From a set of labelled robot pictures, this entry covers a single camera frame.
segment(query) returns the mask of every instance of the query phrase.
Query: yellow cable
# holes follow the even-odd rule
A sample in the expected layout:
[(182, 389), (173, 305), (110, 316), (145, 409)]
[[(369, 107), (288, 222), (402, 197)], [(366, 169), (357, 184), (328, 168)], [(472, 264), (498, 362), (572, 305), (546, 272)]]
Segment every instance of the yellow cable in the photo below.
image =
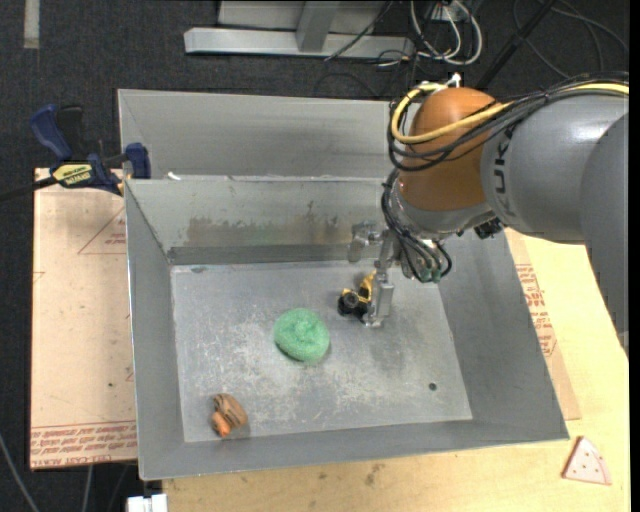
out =
[[(442, 85), (439, 86), (439, 84), (429, 84), (429, 85), (432, 87), (428, 89), (423, 88), (423, 86), (418, 86), (410, 90), (405, 95), (405, 97), (402, 98), (400, 103), (398, 103), (398, 106), (396, 107), (396, 109), (393, 111), (390, 128), (391, 128), (391, 134), (398, 142), (402, 142), (404, 144), (419, 144), (421, 142), (428, 142), (430, 140), (437, 139), (438, 137), (446, 135), (447, 133), (457, 130), (458, 128), (464, 128), (468, 125), (479, 123), (480, 121), (483, 121), (489, 117), (492, 117), (513, 103), (513, 102), (508, 102), (508, 103), (495, 105), (491, 108), (483, 110), (482, 112), (471, 115), (469, 117), (465, 117), (464, 119), (456, 121), (455, 123), (442, 126), (441, 128), (432, 130), (427, 133), (422, 133), (420, 135), (404, 135), (402, 132), (400, 132), (398, 128), (398, 124), (400, 122), (400, 116), (402, 112), (409, 106), (409, 104), (411, 103), (411, 100), (423, 92), (436, 91), (436, 90), (445, 88), (445, 86), (442, 86)], [(618, 92), (621, 94), (625, 94), (627, 96), (629, 95), (629, 86), (622, 85), (622, 84), (605, 84), (605, 83), (583, 84), (583, 85), (568, 87), (565, 90), (572, 91), (572, 90), (579, 90), (579, 89), (606, 90), (606, 91)]]

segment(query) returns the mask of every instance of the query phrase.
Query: green foam ball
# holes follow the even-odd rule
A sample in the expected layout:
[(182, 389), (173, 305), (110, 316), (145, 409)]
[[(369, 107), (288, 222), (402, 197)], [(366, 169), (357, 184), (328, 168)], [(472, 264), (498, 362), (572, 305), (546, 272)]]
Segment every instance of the green foam ball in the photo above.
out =
[(329, 348), (327, 327), (308, 309), (291, 309), (284, 313), (276, 320), (273, 334), (280, 350), (305, 363), (320, 360)]

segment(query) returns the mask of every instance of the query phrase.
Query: floor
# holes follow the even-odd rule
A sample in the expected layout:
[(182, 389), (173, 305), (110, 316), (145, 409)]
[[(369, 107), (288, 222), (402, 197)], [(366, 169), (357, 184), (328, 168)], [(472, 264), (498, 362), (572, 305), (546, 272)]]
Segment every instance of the floor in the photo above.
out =
[[(187, 56), (183, 33), (215, 22), (216, 2), (209, 1), (43, 1), (39, 24), (35, 24), (39, 47), (25, 48), (25, 5), (32, 3), (38, 2), (5, 0), (0, 4), (0, 194), (28, 186), (34, 167), (53, 162), (53, 155), (37, 143), (28, 125), (30, 115), (47, 103), (82, 105), (85, 138), (99, 141), (104, 154), (111, 155), (119, 149), (119, 88), (392, 99), (417, 80), (442, 80), (453, 71), (463, 71), (465, 84), (473, 86), (516, 31), (514, 10), (524, 23), (540, 8), (541, 0), (479, 2), (476, 15), (485, 49), (475, 63), (460, 69), (429, 60), (415, 67), (376, 68), (375, 63), (342, 58), (325, 62), (317, 58)], [(428, 3), (416, 2), (417, 11), (422, 12)], [(599, 69), (628, 71), (629, 54), (621, 42), (629, 44), (630, 3), (558, 0), (556, 9), (565, 14), (548, 14), (530, 37), (548, 63), (523, 44), (488, 91), (502, 97), (548, 87), (562, 79), (558, 71), (567, 75)], [(408, 9), (409, 2), (393, 2), (375, 32), (410, 33)], [(594, 23), (585, 24), (580, 16)], [(444, 44), (446, 28), (430, 26), (429, 30), (432, 42), (439, 38)], [(79, 511), (85, 501), (89, 511), (122, 510), (126, 496), (149, 493), (159, 485), (143, 485), (136, 478), (135, 466), (33, 473), (27, 465), (32, 226), (29, 194), (0, 202), (0, 232), (4, 233), (0, 247), (3, 447), (40, 510)], [(32, 509), (0, 456), (0, 510)]]

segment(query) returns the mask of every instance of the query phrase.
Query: triangle label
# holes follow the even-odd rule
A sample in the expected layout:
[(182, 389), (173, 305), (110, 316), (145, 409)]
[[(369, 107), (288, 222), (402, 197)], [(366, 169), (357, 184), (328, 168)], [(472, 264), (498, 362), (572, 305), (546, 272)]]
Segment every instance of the triangle label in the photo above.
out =
[(611, 474), (604, 459), (586, 437), (578, 438), (562, 477), (568, 480), (611, 485)]

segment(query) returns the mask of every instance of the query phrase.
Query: yellow label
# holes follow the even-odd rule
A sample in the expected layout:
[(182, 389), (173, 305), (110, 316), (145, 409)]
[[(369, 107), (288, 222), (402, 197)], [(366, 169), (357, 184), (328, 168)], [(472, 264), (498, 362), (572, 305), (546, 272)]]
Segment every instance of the yellow label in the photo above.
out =
[(87, 164), (65, 164), (53, 171), (53, 177), (67, 186), (91, 178), (91, 166)]

